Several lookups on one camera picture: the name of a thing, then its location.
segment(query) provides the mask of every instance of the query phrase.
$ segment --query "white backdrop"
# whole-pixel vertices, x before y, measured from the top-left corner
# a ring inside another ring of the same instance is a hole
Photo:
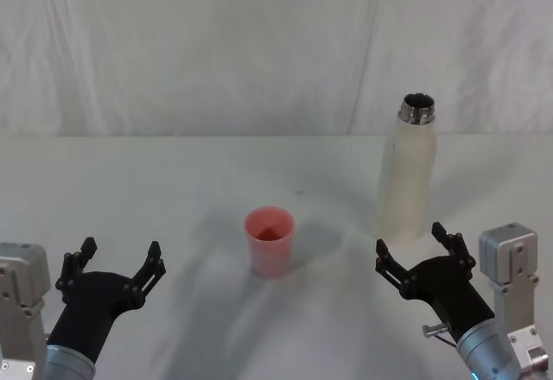
[[[553,0],[1,0],[0,134],[553,130]]]

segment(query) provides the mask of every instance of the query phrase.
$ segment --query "bottle opening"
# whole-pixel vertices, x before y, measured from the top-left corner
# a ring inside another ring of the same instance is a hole
[[[404,102],[413,108],[429,108],[434,106],[434,99],[425,93],[410,93],[404,98]]]

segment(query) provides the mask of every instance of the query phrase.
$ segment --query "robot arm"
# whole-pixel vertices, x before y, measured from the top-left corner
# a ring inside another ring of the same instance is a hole
[[[376,271],[404,299],[427,302],[441,319],[439,326],[423,327],[425,336],[449,332],[475,379],[547,379],[548,356],[533,324],[536,234],[511,224],[480,238],[480,267],[495,290],[495,316],[469,282],[475,261],[462,235],[447,235],[439,223],[432,234],[449,256],[409,271],[391,257],[384,241],[377,241]]]
[[[157,242],[151,244],[146,262],[132,278],[83,272],[96,249],[89,237],[79,252],[64,256],[56,287],[66,307],[47,347],[40,315],[42,296],[50,288],[44,249],[0,244],[0,380],[92,380],[115,319],[142,307],[165,274]]]

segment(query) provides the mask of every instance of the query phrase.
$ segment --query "white curtain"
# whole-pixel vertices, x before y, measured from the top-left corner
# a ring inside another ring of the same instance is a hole
[[[1,0],[0,134],[553,130],[553,0]]]

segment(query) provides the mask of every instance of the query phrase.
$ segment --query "table surface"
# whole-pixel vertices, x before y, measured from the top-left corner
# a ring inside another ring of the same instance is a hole
[[[536,319],[553,352],[553,136],[440,136],[430,221],[478,237],[518,221],[540,235]],[[97,379],[469,379],[425,339],[437,317],[374,272],[383,137],[55,138],[0,141],[0,235],[42,244],[52,281],[94,236],[89,270],[132,276],[159,240],[168,273],[120,317]],[[295,270],[248,270],[242,223],[276,205],[297,221]],[[410,267],[443,253],[429,234],[391,246]],[[491,303],[486,278],[474,285]],[[51,330],[60,294],[46,298]]]

